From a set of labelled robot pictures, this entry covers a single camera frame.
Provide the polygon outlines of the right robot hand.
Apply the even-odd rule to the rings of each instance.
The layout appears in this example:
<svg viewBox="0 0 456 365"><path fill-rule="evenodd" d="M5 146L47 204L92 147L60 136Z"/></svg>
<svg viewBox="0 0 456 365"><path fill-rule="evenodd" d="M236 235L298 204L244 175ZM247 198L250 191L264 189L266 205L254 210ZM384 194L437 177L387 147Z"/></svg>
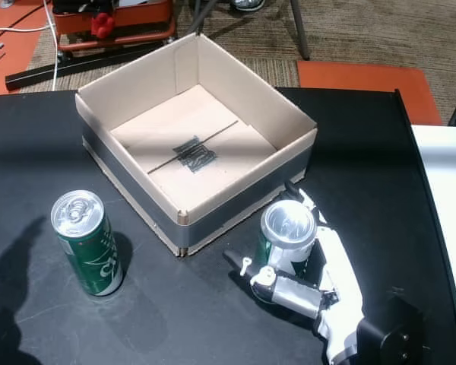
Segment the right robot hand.
<svg viewBox="0 0 456 365"><path fill-rule="evenodd" d="M225 260L259 301L313 319L329 364L355 363L363 298L337 231L290 181L264 210L260 228L257 258L227 249Z"/></svg>

